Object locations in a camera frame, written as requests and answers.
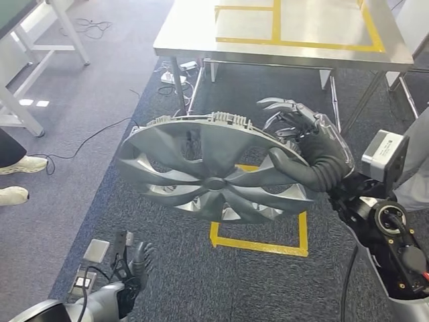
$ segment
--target stainless steel tabletop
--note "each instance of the stainless steel tabletop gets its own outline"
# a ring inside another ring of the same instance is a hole
[[[406,71],[413,63],[385,0],[176,0],[158,56]]]

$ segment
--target person's leg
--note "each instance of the person's leg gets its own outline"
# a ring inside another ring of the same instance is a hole
[[[405,158],[403,180],[409,172],[418,169],[429,157],[429,108],[426,108],[414,121],[405,135],[409,136],[410,141]]]
[[[38,172],[46,168],[47,164],[46,159],[26,154],[24,147],[0,129],[0,174]]]
[[[415,174],[394,191],[397,202],[407,211],[429,208],[429,158]]]
[[[0,129],[0,168],[16,164],[26,154],[27,151],[22,145]]]
[[[25,203],[30,198],[27,189],[20,186],[8,186],[0,189],[0,206],[14,206]]]
[[[429,108],[424,110],[406,133],[410,137],[403,174],[400,182],[410,172],[418,169],[402,183],[394,193],[407,211],[429,208]]]

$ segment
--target table leg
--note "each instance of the table leg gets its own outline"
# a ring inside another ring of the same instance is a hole
[[[177,96],[179,97],[180,109],[183,111],[184,115],[186,115],[186,105],[185,104],[185,98],[183,98],[183,91],[182,90],[182,82],[180,80],[180,70],[177,64],[177,59],[176,57],[170,57],[170,61],[171,62],[173,77],[176,85]]]
[[[329,76],[331,76],[331,69],[320,69],[319,70],[319,74],[320,75],[320,85],[322,85],[322,89],[324,91],[326,89],[326,84],[329,80]]]
[[[342,136],[345,136],[348,133],[348,131],[350,131],[350,128],[351,128],[353,126],[353,124],[354,124],[354,122],[356,122],[356,120],[360,115],[360,113],[362,113],[363,108],[365,106],[366,106],[366,104],[368,103],[368,101],[369,101],[371,96],[372,96],[372,94],[377,89],[377,87],[378,87],[380,82],[385,75],[386,75],[386,72],[384,70],[382,70],[382,71],[377,72],[375,74],[375,76],[374,76],[372,78],[372,80],[371,81],[369,86],[368,86],[365,90],[365,92],[363,94],[363,96],[360,98],[360,100],[357,103],[357,106],[356,106],[356,108],[354,108],[354,110],[352,112],[352,114],[350,116],[350,118],[348,120],[347,120],[347,123],[345,124],[345,126],[342,128],[342,131],[341,132],[341,134]]]
[[[336,121],[336,126],[339,132],[341,132],[341,122],[339,121],[339,110],[338,109],[338,98],[336,97],[336,87],[335,84],[335,75],[332,73],[329,76],[331,83],[331,95],[332,99],[332,109],[334,110],[334,117]]]
[[[78,36],[78,34],[75,31],[75,28],[73,28],[73,25],[72,25],[72,22],[70,22],[69,16],[67,16],[67,14],[63,10],[63,8],[61,8],[61,5],[60,5],[57,0],[50,0],[49,3],[52,6],[52,9],[55,11],[55,14],[57,14],[57,17],[58,17],[66,35],[68,35],[72,43],[73,43],[75,49],[79,53],[79,56],[84,62],[84,64],[85,66],[90,64],[88,54],[85,48],[84,48],[84,45],[82,45],[82,42],[79,39],[79,36]]]
[[[0,101],[2,101],[3,105],[5,105],[8,110],[15,114],[20,121],[23,123],[23,126],[26,127],[31,134],[38,137],[41,137],[44,134],[44,131],[41,125],[32,117],[32,115],[27,111],[27,109],[21,106],[12,95],[12,93],[8,91],[5,86],[0,86]]]
[[[191,101],[189,102],[189,106],[188,107],[188,111],[186,112],[187,115],[190,115],[194,108],[194,104],[195,102],[195,97],[197,96],[197,92],[198,91],[198,88],[200,87],[200,84],[201,83],[202,78],[204,77],[205,73],[205,65],[204,64],[203,61],[201,61],[201,66],[200,68],[200,71],[198,72],[198,76],[197,78],[197,81],[195,82],[195,86],[194,87],[194,91],[192,92],[192,97],[191,97]]]
[[[400,82],[400,84],[403,88],[403,91],[404,91],[405,95],[406,96],[408,103],[412,108],[412,111],[413,112],[415,119],[418,119],[418,118],[418,112],[417,112],[417,108],[415,106],[415,100],[413,99],[413,97],[410,93],[410,90],[408,89],[408,86],[405,82],[405,79],[403,79],[403,77],[402,77],[402,76],[400,76],[399,81]]]
[[[40,62],[38,56],[33,51],[34,43],[23,27],[21,27],[21,25],[17,25],[14,32],[26,49],[26,54],[29,57],[30,62],[32,62],[33,64],[38,64]]]

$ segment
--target gray carpet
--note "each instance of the gray carpet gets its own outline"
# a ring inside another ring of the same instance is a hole
[[[346,120],[372,75],[340,70],[338,95]],[[154,75],[134,112],[145,123],[171,115],[176,98],[157,94]],[[221,66],[216,83],[204,83],[196,113],[229,111],[258,126],[267,118],[255,105],[264,97],[285,97],[332,115],[330,93],[320,89],[318,73],[250,66]],[[380,128],[403,133],[412,114],[400,94],[379,88],[351,130],[348,142],[357,161]],[[248,156],[250,164],[257,164]],[[424,214],[412,215],[418,237],[427,242]],[[264,225],[221,225],[219,235],[259,242],[297,244],[296,214]],[[124,182],[113,164],[106,171],[51,296],[63,298],[86,245],[93,237],[113,241],[116,229],[133,231],[136,240],[153,242],[159,263],[136,302],[132,321],[338,321],[339,297],[353,240],[320,195],[308,213],[308,258],[281,256],[219,246],[209,239],[210,223],[186,217],[139,196]],[[348,321],[393,321],[386,301],[360,260],[348,292]]]
[[[56,54],[26,99],[47,100],[29,107],[45,128],[43,138],[24,129],[5,128],[29,153],[72,154],[81,142],[110,123],[130,117],[158,58],[152,44],[171,0],[76,0],[69,10],[75,18],[112,21],[103,39],[79,34],[91,64],[83,67],[74,53]],[[55,23],[40,44],[69,44]],[[11,84],[17,88],[23,72]],[[74,160],[55,160],[53,176],[2,176],[0,188],[20,185],[31,199],[0,208],[0,321],[46,299],[90,206],[127,122],[105,131],[83,147]]]

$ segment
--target power strip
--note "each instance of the power strip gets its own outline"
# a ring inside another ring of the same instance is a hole
[[[197,64],[197,62],[192,60],[192,62],[185,62],[184,64],[181,64],[179,67],[181,71],[184,72],[185,70],[192,70],[194,68],[197,68],[198,66],[198,65]]]
[[[161,77],[161,81],[165,84],[174,85],[174,77],[170,72],[164,72],[164,74],[162,74],[162,76]],[[182,85],[185,85],[185,82],[186,82],[186,77],[180,76],[180,83],[182,83]]]

